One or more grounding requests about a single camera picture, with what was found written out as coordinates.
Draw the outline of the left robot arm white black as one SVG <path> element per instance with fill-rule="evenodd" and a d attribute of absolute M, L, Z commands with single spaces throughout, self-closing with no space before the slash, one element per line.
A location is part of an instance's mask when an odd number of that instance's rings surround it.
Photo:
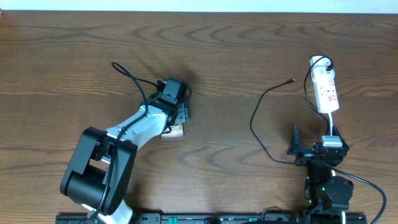
<path fill-rule="evenodd" d="M 88 209 L 87 215 L 58 215 L 56 223 L 131 223 L 124 200 L 138 150 L 172 126 L 188 122 L 192 88 L 176 78 L 158 82 L 136 114 L 105 130 L 85 129 L 60 183 L 61 194 Z"/>

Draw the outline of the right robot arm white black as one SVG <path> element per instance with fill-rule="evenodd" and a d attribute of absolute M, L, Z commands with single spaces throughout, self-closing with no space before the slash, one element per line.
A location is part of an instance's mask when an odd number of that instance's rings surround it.
<path fill-rule="evenodd" d="M 301 146 L 299 129 L 294 133 L 287 151 L 295 156 L 294 165 L 307 168 L 304 197 L 309 207 L 300 212 L 296 219 L 301 223 L 344 223 L 345 211 L 349 209 L 349 200 L 353 196 L 352 181 L 332 171 L 340 164 L 349 151 L 337 127 L 332 135 L 323 136 L 312 148 Z"/>

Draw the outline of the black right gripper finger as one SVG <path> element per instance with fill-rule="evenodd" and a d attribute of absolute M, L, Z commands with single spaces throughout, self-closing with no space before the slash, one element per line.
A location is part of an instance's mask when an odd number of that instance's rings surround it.
<path fill-rule="evenodd" d="M 332 135 L 333 136 L 338 136 L 340 141 L 342 142 L 342 145 L 346 144 L 345 140 L 343 139 L 343 137 L 341 136 L 338 128 L 336 126 L 332 127 Z"/>
<path fill-rule="evenodd" d="M 299 129 L 297 125 L 294 125 L 294 131 L 287 150 L 287 155 L 297 155 L 301 152 L 302 148 L 300 143 Z"/>

